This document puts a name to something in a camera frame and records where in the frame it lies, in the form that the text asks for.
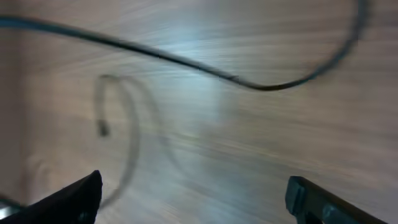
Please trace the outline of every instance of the wire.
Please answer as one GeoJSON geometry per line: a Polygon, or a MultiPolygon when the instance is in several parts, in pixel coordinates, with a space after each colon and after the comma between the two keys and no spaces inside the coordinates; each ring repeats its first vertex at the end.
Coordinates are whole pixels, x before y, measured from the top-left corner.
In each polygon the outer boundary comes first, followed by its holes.
{"type": "Polygon", "coordinates": [[[101,137],[107,137],[110,135],[109,124],[105,118],[104,102],[105,102],[105,87],[106,84],[115,84],[117,86],[119,99],[123,106],[123,110],[127,115],[127,120],[129,124],[129,146],[126,159],[126,165],[122,176],[119,181],[118,187],[111,192],[111,194],[101,200],[99,209],[102,210],[105,207],[111,205],[115,202],[126,190],[126,187],[130,184],[132,180],[135,167],[137,165],[137,160],[139,156],[140,148],[140,129],[139,129],[139,119],[138,113],[135,109],[134,102],[130,97],[127,89],[121,83],[121,79],[116,75],[101,75],[96,80],[96,85],[94,89],[94,113],[96,116],[98,131],[101,137]]]}
{"type": "Polygon", "coordinates": [[[337,51],[331,56],[329,60],[318,66],[312,73],[291,82],[277,84],[277,85],[262,85],[248,80],[242,79],[236,75],[232,75],[228,72],[224,72],[218,68],[209,66],[207,64],[196,62],[189,58],[174,55],[163,50],[148,47],[135,42],[128,42],[120,40],[115,37],[110,37],[104,34],[99,34],[92,31],[79,29],[76,27],[66,26],[63,24],[57,24],[54,22],[41,21],[38,19],[30,19],[26,17],[15,17],[15,16],[0,16],[0,27],[15,27],[21,29],[32,29],[44,32],[51,32],[54,34],[66,35],[69,37],[76,37],[78,39],[88,40],[99,44],[104,44],[119,49],[129,50],[137,52],[150,57],[166,60],[179,65],[190,67],[199,71],[203,71],[207,74],[216,76],[222,80],[226,80],[230,83],[244,86],[253,90],[260,91],[276,91],[292,88],[304,84],[314,78],[323,75],[327,71],[335,68],[339,62],[345,58],[353,48],[354,44],[358,41],[368,17],[369,0],[355,0],[358,3],[358,13],[354,18],[354,22],[351,28],[351,32],[348,35],[347,40],[343,45],[337,49],[337,51]]]}

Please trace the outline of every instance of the light brown wood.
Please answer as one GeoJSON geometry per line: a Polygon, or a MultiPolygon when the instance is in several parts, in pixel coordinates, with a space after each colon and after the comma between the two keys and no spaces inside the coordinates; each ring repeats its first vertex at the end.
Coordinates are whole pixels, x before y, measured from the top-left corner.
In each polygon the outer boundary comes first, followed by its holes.
{"type": "MultiPolygon", "coordinates": [[[[263,83],[292,80],[344,41],[347,0],[21,1],[25,16],[135,40],[263,83]]],[[[98,223],[294,223],[287,180],[302,175],[386,222],[398,189],[398,5],[373,2],[353,53],[306,85],[261,93],[56,35],[23,32],[29,202],[99,169],[104,197],[126,160],[115,91],[112,136],[96,135],[96,77],[129,77],[142,142],[134,178],[98,223]]]]}
{"type": "MultiPolygon", "coordinates": [[[[17,7],[15,1],[1,1],[0,14],[16,13],[17,7]]],[[[0,197],[24,202],[27,200],[24,172],[27,110],[18,64],[19,37],[16,30],[0,29],[0,197]]]]}

